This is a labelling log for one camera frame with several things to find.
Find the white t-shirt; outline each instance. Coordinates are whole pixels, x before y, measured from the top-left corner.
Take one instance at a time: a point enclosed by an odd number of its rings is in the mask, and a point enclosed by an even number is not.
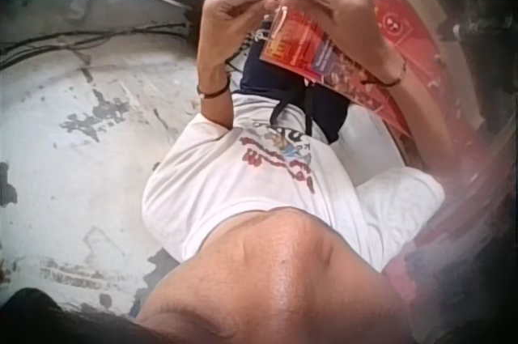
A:
[[[178,261],[190,259],[222,221],[250,210],[291,206],[315,215],[376,270],[412,240],[444,200],[442,187],[413,168],[393,169],[355,188],[303,112],[234,95],[234,128],[197,115],[147,183],[143,219]]]

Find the bracelet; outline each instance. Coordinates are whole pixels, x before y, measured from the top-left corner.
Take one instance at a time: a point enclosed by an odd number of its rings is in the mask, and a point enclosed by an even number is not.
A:
[[[370,78],[364,79],[363,81],[360,81],[362,85],[367,84],[373,84],[373,85],[380,85],[382,87],[395,87],[396,85],[399,85],[403,82],[406,76],[406,59],[403,58],[403,68],[401,69],[401,73],[399,74],[399,77],[392,81],[391,83],[383,83],[378,78],[376,78],[374,75],[367,72],[367,76]]]
[[[202,99],[202,100],[215,99],[216,97],[221,96],[223,93],[225,93],[228,90],[228,88],[230,87],[230,80],[231,80],[230,73],[227,73],[227,84],[225,85],[225,87],[221,91],[217,91],[215,93],[208,93],[208,94],[207,93],[203,93],[200,90],[200,84],[198,84],[196,86],[196,92],[200,96],[200,99]]]

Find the hand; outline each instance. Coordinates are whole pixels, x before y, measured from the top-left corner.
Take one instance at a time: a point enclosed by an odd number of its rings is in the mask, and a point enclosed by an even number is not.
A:
[[[203,6],[198,69],[221,66],[258,28],[264,15],[277,8],[277,0],[206,0]]]
[[[337,47],[384,83],[401,74],[402,57],[381,35],[372,0],[285,0],[316,20]]]

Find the dark shorts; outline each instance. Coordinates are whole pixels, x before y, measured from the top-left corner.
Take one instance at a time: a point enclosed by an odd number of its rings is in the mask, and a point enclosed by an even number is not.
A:
[[[300,75],[261,61],[259,56],[264,44],[263,40],[253,42],[244,64],[240,90],[236,93],[268,97],[284,105],[299,107],[307,115],[306,125],[311,120],[315,121],[329,144],[336,142],[338,132],[346,120],[350,101],[327,87],[316,85],[306,88],[304,78]],[[306,132],[311,134],[311,127],[306,127]]]

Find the graphic print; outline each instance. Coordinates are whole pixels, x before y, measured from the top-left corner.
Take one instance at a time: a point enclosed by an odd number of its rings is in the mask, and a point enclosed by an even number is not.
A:
[[[263,162],[275,168],[285,168],[291,178],[305,182],[309,191],[315,193],[309,167],[311,145],[304,134],[289,128],[272,127],[259,121],[254,121],[253,128],[245,132],[240,138],[241,144],[246,147],[242,159],[244,162],[255,168],[260,167]]]

